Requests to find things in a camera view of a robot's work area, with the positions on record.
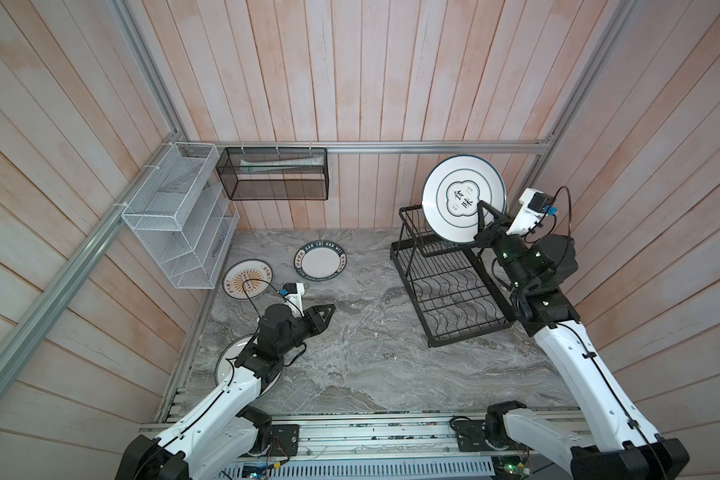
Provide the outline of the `white plate dark rim characters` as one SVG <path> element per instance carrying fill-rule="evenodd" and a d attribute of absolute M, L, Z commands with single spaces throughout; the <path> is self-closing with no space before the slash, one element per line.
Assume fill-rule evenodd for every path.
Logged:
<path fill-rule="evenodd" d="M 438 236 L 467 244 L 478 233 L 480 201 L 504 212 L 506 187 L 499 171 L 477 156 L 453 156 L 428 175 L 422 192 L 422 213 Z"/>

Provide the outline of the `white plate green lettered rim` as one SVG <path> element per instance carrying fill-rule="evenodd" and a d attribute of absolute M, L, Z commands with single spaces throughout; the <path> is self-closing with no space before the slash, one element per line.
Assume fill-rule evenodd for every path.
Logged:
<path fill-rule="evenodd" d="M 313 282 L 337 277 L 346 264 L 346 252 L 339 244 L 330 240 L 316 240 L 303 245 L 293 260 L 297 274 Z"/>

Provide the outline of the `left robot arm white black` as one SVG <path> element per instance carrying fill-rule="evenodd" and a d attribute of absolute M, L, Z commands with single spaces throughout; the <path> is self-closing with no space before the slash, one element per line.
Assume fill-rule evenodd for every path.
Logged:
<path fill-rule="evenodd" d="M 312 306 L 299 317 L 285 304 L 267 307 L 252 339 L 232 357 L 230 373 L 175 424 L 152 439 L 137 436 L 115 477 L 211 479 L 240 456 L 268 453 L 271 416 L 251 403 L 275 383 L 286 355 L 323 333 L 335 312 L 333 304 Z"/>

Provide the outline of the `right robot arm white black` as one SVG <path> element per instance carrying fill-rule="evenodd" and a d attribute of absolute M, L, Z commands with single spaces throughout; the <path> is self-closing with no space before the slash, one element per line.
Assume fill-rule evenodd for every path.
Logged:
<path fill-rule="evenodd" d="M 589 427 L 576 435 L 518 401 L 491 405 L 484 435 L 494 449 L 523 445 L 575 479 L 675 479 L 690 455 L 640 412 L 593 346 L 560 284 L 578 265 L 570 236 L 550 234 L 529 246 L 510 231 L 512 218 L 477 204 L 480 248 L 491 249 L 511 282 L 516 320 L 560 373 Z"/>

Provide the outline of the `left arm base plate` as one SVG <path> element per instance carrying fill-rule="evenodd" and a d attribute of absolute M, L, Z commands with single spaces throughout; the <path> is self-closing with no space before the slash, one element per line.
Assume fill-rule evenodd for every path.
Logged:
<path fill-rule="evenodd" d="M 300 426 L 298 424 L 265 425 L 258 430 L 250 456 L 275 455 L 290 458 L 297 455 Z"/>

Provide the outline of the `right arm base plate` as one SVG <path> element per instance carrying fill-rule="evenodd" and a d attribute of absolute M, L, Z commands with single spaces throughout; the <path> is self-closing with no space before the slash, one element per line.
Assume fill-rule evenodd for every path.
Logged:
<path fill-rule="evenodd" d="M 492 451 L 489 446 L 482 420 L 473 420 L 466 416 L 455 416 L 449 420 L 460 452 Z"/>

